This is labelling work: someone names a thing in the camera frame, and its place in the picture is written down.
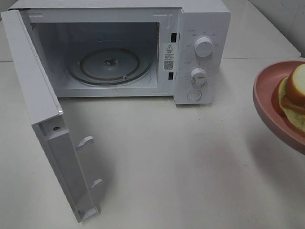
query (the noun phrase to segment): sticker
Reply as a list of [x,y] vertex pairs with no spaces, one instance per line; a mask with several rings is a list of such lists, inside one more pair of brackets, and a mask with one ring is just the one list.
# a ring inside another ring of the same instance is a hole
[[174,71],[176,67],[177,43],[165,43],[164,51],[164,70]]

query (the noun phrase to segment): open microwave door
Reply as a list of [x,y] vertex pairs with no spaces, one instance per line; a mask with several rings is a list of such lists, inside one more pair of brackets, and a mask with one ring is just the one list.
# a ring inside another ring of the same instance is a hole
[[78,146],[73,145],[61,105],[26,28],[25,22],[30,24],[30,20],[20,13],[3,12],[2,19],[24,101],[33,130],[80,222],[98,212],[77,152],[93,138],[84,138]]

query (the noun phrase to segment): microwave oven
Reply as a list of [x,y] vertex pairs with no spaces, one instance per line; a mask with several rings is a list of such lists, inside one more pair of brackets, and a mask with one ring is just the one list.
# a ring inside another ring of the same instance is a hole
[[1,13],[32,128],[80,222],[98,212],[58,97],[212,101],[231,14],[221,0],[19,0]]

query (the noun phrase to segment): power level knob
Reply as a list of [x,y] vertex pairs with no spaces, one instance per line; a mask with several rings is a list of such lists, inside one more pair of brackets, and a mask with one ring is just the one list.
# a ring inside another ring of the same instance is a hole
[[203,85],[208,80],[208,74],[202,68],[195,68],[191,71],[191,80],[197,86]]
[[195,41],[194,48],[197,56],[206,57],[213,52],[214,42],[210,37],[201,37]]

